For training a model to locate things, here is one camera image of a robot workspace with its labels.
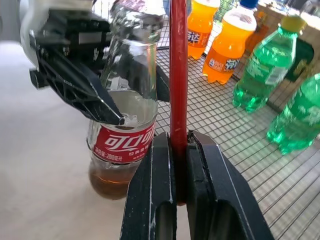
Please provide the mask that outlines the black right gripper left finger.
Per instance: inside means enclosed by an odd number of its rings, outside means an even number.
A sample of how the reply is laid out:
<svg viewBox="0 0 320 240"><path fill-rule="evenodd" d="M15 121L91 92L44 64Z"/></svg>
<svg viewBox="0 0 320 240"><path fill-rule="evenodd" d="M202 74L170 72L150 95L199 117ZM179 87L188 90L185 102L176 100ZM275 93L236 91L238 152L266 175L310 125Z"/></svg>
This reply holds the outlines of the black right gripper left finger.
<svg viewBox="0 0 320 240"><path fill-rule="evenodd" d="M157 135L128 186L121 240L175 240L177 198L168 133Z"/></svg>

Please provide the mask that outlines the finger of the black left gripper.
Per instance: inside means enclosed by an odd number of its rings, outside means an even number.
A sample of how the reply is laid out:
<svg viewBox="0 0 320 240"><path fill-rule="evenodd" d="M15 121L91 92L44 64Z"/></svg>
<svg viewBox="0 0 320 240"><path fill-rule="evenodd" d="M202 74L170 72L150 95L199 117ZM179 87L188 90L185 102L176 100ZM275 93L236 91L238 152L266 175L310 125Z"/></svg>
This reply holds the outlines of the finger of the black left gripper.
<svg viewBox="0 0 320 240"><path fill-rule="evenodd" d="M38 90L50 87L66 104L90 120L123 125L125 117L98 75L79 60L67 57L66 43L60 37L30 31L29 44L38 62L38 69L29 72L33 86Z"/></svg>
<svg viewBox="0 0 320 240"><path fill-rule="evenodd" d="M160 66L156 67L156 91L157 99L162 102L170 102L170 82Z"/></svg>

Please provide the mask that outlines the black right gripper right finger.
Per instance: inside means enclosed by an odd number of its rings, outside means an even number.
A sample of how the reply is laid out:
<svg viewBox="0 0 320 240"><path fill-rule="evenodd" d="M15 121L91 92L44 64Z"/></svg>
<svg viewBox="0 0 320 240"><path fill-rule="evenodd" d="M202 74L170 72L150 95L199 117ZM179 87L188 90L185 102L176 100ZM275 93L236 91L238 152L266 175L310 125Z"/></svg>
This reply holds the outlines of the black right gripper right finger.
<svg viewBox="0 0 320 240"><path fill-rule="evenodd" d="M253 192L208 135L188 133L187 214L193 240L272 240Z"/></svg>

